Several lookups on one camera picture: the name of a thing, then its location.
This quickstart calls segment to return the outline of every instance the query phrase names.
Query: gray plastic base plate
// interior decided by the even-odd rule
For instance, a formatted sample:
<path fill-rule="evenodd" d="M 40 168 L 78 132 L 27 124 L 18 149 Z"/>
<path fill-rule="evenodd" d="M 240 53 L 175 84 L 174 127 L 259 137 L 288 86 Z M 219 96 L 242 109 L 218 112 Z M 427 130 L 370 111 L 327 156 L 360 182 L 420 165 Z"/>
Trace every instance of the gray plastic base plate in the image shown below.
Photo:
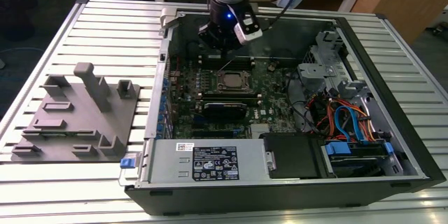
<path fill-rule="evenodd" d="M 68 87 L 62 87 L 66 97 L 46 96 L 32 123 L 26 130 L 39 130 L 40 128 L 47 133 L 38 134 L 36 139 L 31 141 L 26 138 L 22 139 L 15 146 L 16 153 L 12 155 L 12 161 L 120 161 L 127 151 L 126 146 L 128 144 L 140 86 L 134 85 L 135 97 L 130 99 L 120 98 L 116 90 L 118 84 L 110 84 L 108 87 L 110 95 L 107 100 L 111 104 L 111 110 L 103 113 L 87 92 L 86 85 L 82 83 L 71 83 Z M 64 106 L 60 106 L 64 102 L 70 102 L 72 105 L 67 105 L 67 108 L 64 108 Z M 83 136 L 80 131 L 91 131 L 92 133 Z"/>

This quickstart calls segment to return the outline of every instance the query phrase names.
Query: motherboard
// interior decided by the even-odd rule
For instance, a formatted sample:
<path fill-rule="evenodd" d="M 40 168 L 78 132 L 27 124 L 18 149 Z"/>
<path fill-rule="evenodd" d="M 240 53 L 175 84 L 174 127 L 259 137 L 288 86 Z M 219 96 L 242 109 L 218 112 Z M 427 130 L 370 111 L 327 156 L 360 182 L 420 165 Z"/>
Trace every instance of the motherboard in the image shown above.
<path fill-rule="evenodd" d="M 278 68 L 272 59 L 218 62 L 179 60 L 172 66 L 174 137 L 252 138 L 251 125 L 296 132 L 286 94 L 291 68 Z"/>

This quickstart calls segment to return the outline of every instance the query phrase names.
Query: cpu socket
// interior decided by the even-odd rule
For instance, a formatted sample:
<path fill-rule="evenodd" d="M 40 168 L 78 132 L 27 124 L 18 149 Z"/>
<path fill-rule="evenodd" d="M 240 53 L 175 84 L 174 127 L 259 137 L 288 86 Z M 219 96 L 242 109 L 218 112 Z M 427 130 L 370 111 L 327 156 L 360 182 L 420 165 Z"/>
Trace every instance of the cpu socket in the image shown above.
<path fill-rule="evenodd" d="M 252 93 L 247 71 L 220 71 L 218 73 L 218 92 L 227 94 Z"/>

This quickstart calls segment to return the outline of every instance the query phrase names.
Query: blue tab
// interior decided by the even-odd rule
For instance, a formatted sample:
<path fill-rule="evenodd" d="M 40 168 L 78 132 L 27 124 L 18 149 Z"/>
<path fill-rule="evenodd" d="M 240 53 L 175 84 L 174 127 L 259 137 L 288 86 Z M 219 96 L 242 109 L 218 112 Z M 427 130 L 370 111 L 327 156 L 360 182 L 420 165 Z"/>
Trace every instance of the blue tab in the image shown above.
<path fill-rule="evenodd" d="M 162 123 L 158 124 L 158 131 L 159 131 L 159 132 L 163 131 L 163 124 L 162 124 Z"/>
<path fill-rule="evenodd" d="M 331 142 L 326 145 L 327 154 L 351 154 L 351 149 L 347 142 Z"/>
<path fill-rule="evenodd" d="M 394 153 L 394 146 L 391 145 L 391 143 L 386 143 L 384 147 L 386 147 L 386 150 L 387 150 L 388 154 L 392 154 Z"/>
<path fill-rule="evenodd" d="M 122 169 L 134 169 L 135 168 L 135 158 L 123 158 L 120 161 Z"/>
<path fill-rule="evenodd" d="M 326 145 L 326 151 L 327 151 L 327 154 L 328 154 L 328 155 L 335 154 L 334 147 L 332 147 L 330 144 Z"/>

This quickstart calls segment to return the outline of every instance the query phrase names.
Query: floor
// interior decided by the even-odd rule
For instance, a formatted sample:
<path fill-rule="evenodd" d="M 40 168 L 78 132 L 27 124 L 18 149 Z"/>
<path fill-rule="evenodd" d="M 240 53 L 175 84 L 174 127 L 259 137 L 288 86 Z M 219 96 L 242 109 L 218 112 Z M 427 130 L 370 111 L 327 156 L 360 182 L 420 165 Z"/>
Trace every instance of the floor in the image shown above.
<path fill-rule="evenodd" d="M 38 0 L 39 6 L 28 11 L 35 25 L 35 36 L 22 42 L 10 42 L 0 37 L 0 59 L 7 66 L 0 70 L 0 119 L 20 91 L 20 88 L 42 57 L 38 50 L 16 50 L 2 53 L 8 48 L 39 48 L 46 50 L 75 0 Z M 206 3 L 207 0 L 168 0 L 171 2 Z M 416 54 L 439 82 L 448 89 L 448 41 L 426 31 L 412 45 Z"/>

